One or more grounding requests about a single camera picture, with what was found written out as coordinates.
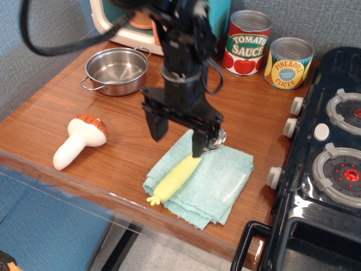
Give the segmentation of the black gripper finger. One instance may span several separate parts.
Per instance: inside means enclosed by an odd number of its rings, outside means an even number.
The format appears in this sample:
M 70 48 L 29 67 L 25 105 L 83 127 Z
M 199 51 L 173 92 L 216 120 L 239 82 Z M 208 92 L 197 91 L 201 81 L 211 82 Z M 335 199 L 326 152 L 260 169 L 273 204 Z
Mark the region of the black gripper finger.
M 145 109 L 149 132 L 154 141 L 161 140 L 168 131 L 169 119 L 164 110 Z
M 205 147 L 210 142 L 209 136 L 203 132 L 194 130 L 192 136 L 192 156 L 194 158 L 200 157 L 205 152 Z

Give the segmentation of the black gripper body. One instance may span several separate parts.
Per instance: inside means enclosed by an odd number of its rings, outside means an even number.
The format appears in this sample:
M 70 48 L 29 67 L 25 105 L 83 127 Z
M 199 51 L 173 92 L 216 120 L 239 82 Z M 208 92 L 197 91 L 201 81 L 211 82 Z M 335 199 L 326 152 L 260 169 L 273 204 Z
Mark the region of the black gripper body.
M 189 78 L 164 76 L 165 86 L 144 86 L 143 109 L 164 110 L 169 120 L 193 130 L 205 132 L 209 138 L 218 136 L 223 115 L 206 100 L 202 75 Z

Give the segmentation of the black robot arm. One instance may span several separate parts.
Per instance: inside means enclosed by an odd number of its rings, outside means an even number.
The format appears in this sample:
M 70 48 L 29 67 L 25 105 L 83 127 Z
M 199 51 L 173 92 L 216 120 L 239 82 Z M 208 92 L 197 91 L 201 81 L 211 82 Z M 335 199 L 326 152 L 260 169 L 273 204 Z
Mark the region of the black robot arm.
M 164 63 L 163 88 L 144 86 L 143 109 L 150 134 L 159 141 L 170 120 L 193 130 L 192 154 L 201 156 L 217 138 L 223 115 L 206 100 L 208 68 L 217 38 L 209 22 L 208 1 L 113 1 L 128 13 L 141 12 L 156 24 Z

